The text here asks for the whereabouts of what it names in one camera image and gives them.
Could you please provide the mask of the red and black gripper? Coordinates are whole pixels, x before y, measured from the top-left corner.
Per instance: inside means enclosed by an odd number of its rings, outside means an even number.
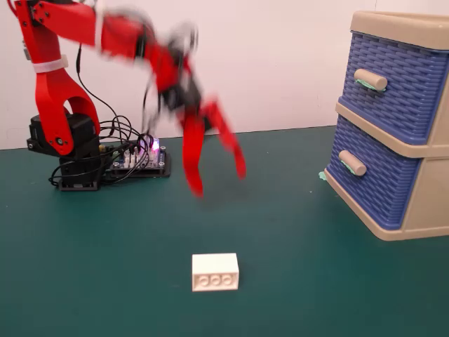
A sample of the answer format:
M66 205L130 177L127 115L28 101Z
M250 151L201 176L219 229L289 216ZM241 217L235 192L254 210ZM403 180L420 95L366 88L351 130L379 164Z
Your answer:
M168 51L174 64L175 80L167 88L158 90L158 99L171 114L176 115L183 127L182 164L185 177L191 191L197 197L202 197L203 184L199 174L199 160L203 147L204 123L198 118L202 103L201 91L189 68L188 55L175 47L170 47ZM204 105L204 116L212 129L218 131L223 146L233 154L237 175L244 179L246 162L243 151L222 116L216 100Z

